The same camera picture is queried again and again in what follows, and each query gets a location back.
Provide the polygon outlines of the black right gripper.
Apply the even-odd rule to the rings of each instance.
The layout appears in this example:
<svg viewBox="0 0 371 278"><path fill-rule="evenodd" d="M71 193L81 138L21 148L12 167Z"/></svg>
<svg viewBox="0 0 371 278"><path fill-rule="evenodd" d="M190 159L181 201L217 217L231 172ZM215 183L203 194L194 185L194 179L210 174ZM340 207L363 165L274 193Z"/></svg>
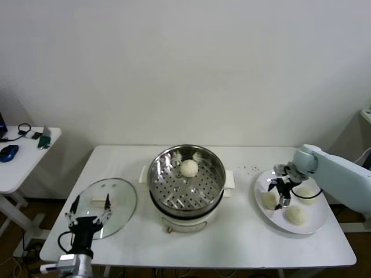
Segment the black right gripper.
<svg viewBox="0 0 371 278"><path fill-rule="evenodd" d="M290 190L293 186L292 180L288 176L273 178L270 180L267 191L271 191L276 186L279 193L279 202L274 210L284 209L290 205Z"/></svg>

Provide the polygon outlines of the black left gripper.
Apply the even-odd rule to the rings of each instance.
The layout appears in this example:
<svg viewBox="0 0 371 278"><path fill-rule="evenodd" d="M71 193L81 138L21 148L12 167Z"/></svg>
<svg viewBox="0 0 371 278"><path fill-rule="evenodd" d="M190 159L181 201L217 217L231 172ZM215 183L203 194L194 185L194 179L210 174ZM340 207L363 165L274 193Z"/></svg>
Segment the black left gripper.
<svg viewBox="0 0 371 278"><path fill-rule="evenodd" d="M65 213L68 227L72 234L74 234L72 248L68 253L93 255L93 251L91 250L93 236L102 229L112 215L110 194L108 193L106 196L104 212L99 217L90 216L76 218L79 199L80 196L78 195L72 203L69 212Z"/></svg>

